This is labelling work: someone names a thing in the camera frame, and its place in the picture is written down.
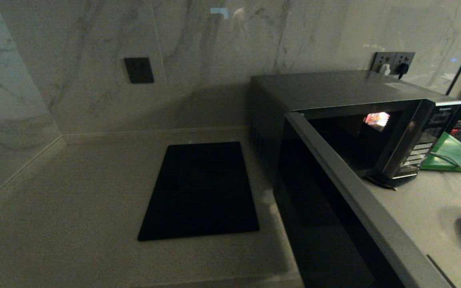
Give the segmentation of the dark glass microwave door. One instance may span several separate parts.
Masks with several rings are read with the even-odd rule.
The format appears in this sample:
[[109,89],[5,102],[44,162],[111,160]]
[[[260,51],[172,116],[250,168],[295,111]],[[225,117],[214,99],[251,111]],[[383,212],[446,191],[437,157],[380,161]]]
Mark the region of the dark glass microwave door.
[[274,196],[305,288],[456,288],[300,113],[284,115]]

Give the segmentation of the black induction cooktop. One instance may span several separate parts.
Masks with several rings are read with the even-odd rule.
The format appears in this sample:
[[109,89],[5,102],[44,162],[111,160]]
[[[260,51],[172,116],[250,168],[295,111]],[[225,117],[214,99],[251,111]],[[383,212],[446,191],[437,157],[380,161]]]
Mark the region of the black induction cooktop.
[[138,241],[259,229],[239,142],[167,147]]

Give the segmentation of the green cutting board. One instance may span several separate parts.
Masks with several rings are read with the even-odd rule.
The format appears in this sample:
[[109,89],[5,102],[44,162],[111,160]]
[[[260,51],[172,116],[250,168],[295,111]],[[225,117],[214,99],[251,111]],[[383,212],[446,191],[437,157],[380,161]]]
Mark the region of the green cutting board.
[[443,133],[423,162],[421,169],[426,171],[461,172],[461,142],[448,133]]

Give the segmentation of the dark single wall socket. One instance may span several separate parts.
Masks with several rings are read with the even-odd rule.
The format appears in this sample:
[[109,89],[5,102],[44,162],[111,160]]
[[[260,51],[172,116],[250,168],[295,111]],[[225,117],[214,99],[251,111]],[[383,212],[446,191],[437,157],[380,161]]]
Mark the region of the dark single wall socket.
[[152,84],[155,82],[148,57],[126,57],[123,60],[131,84]]

